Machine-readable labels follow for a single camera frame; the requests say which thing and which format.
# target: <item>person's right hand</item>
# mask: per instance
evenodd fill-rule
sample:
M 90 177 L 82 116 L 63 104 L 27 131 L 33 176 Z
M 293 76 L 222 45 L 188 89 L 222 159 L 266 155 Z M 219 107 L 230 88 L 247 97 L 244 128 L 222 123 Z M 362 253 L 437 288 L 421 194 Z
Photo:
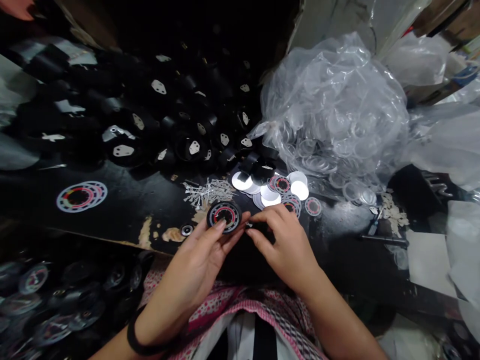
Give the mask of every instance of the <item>person's right hand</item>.
M 280 279 L 300 297 L 307 294 L 322 270 L 297 215 L 278 204 L 267 206 L 249 221 L 266 222 L 272 229 L 276 239 L 273 245 L 256 229 L 248 229 L 246 233 Z

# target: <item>clear plastic bag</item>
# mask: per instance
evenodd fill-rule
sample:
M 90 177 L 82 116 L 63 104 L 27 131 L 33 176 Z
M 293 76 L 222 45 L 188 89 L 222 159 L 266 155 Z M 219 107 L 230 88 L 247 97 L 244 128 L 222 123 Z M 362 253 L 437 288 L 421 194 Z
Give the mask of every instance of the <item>clear plastic bag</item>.
M 261 109 L 249 137 L 264 135 L 289 170 L 328 178 L 340 196 L 352 184 L 358 198 L 383 192 L 407 144 L 402 87 L 356 32 L 294 48 L 263 87 Z
M 436 37 L 417 38 L 413 32 L 399 39 L 381 63 L 403 86 L 441 84 L 448 50 Z
M 449 102 L 411 111 L 404 164 L 447 173 L 469 192 L 480 188 L 480 107 Z
M 461 88 L 452 95 L 439 101 L 437 104 L 446 103 L 463 103 L 463 104 L 475 104 L 480 106 L 480 77 L 476 77 L 467 86 Z

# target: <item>worn table surface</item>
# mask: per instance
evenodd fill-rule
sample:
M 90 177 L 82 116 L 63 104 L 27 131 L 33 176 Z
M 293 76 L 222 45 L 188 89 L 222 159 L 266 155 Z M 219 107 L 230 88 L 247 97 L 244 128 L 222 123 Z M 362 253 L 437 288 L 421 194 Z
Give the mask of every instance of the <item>worn table surface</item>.
M 59 161 L 41 161 L 32 168 L 0 172 L 0 214 L 32 225 L 77 233 L 88 237 L 122 242 L 173 255 L 179 242 L 165 241 L 170 228 L 192 223 L 196 210 L 186 197 L 182 182 L 204 185 L 207 176 L 158 172 L 142 178 L 109 161 L 95 172 L 79 172 L 69 167 L 38 171 Z M 58 194 L 85 181 L 100 181 L 108 196 L 98 206 L 71 214 L 56 206 Z M 234 201 L 243 211 L 259 209 L 251 199 L 236 192 Z M 367 206 L 331 202 L 317 196 L 323 205 L 321 217 L 303 211 L 305 228 L 315 256 L 339 291 L 366 297 L 428 314 L 443 316 L 445 299 L 408 281 L 408 271 L 399 271 L 388 250 L 379 244 L 358 240 L 370 225 L 373 214 Z M 220 276 L 250 285 L 275 283 L 279 279 L 244 235 L 228 255 Z

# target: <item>pink patterned clothing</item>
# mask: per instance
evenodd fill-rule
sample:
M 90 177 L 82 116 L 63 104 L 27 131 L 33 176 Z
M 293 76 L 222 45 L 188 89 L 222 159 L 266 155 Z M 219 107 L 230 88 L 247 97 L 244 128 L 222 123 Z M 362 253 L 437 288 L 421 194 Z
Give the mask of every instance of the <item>pink patterned clothing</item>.
M 162 280 L 170 260 L 157 257 L 143 283 L 140 306 L 150 300 Z M 303 359 L 327 359 L 314 343 L 319 344 L 305 304 L 298 298 L 272 289 L 252 289 L 215 281 L 204 303 L 190 317 L 185 337 L 189 342 L 170 359 L 190 360 L 209 330 L 222 317 L 239 311 L 256 313 L 290 344 L 296 356 Z

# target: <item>fingernail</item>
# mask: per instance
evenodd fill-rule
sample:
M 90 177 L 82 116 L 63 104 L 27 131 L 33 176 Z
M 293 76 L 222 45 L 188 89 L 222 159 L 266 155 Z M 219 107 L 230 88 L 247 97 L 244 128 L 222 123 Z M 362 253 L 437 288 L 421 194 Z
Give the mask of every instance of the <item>fingernail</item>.
M 221 226 L 223 226 L 223 225 L 226 225 L 226 224 L 227 224 L 227 220 L 222 219 L 222 220 L 220 220 L 219 222 L 217 222 L 213 227 L 214 227 L 214 228 L 219 228 L 219 227 L 221 227 Z

